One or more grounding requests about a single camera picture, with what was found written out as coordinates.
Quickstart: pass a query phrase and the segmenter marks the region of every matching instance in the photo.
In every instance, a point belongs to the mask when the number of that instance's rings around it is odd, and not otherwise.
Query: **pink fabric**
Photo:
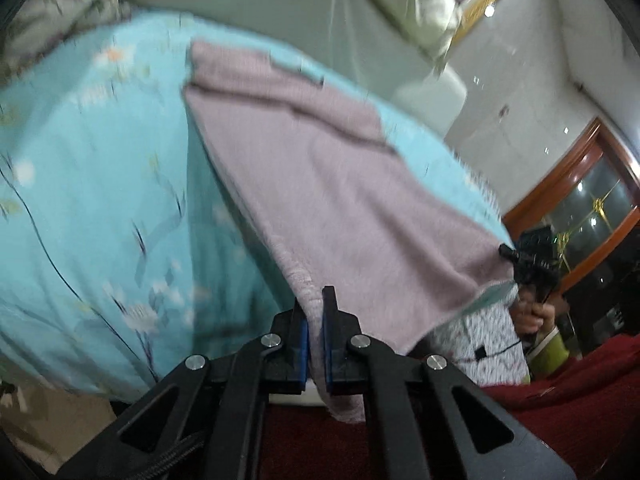
[[[386,145],[376,109],[271,65],[196,42],[184,95],[220,178],[305,311],[323,386],[325,285],[362,331],[406,353],[512,279],[499,241],[433,197]],[[362,416],[353,399],[330,406]]]

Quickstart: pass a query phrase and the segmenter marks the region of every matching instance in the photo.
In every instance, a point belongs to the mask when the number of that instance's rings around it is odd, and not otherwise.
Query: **bed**
[[[15,1],[2,2],[5,24]],[[138,9],[69,37],[0,90],[3,379],[132,401],[188,355],[233,352],[292,305],[186,113],[194,38],[268,51],[369,99],[416,179],[509,241],[489,190],[424,121],[289,44]]]

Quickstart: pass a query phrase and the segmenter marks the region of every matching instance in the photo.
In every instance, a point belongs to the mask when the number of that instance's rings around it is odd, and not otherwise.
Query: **person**
[[[535,379],[553,374],[569,358],[562,336],[556,327],[556,317],[569,311],[569,304],[560,295],[545,303],[536,301],[534,286],[521,286],[518,299],[509,313],[516,334],[526,338],[535,334],[535,340],[526,353],[530,373]]]

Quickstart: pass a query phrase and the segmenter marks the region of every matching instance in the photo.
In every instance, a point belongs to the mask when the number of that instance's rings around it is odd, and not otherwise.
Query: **beige floor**
[[[0,425],[22,452],[50,473],[115,418],[109,403],[99,397],[39,386],[27,386],[22,393],[26,410],[14,394],[10,407],[0,405]]]

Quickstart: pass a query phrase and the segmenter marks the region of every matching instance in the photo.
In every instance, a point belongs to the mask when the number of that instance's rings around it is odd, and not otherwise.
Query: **gray textured fabric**
[[[196,42],[186,101],[222,181],[309,323],[321,393],[321,290],[364,333],[408,352],[491,285],[511,283],[499,241],[433,197],[387,146],[376,109],[272,66],[266,54]],[[342,418],[353,401],[330,403]]]

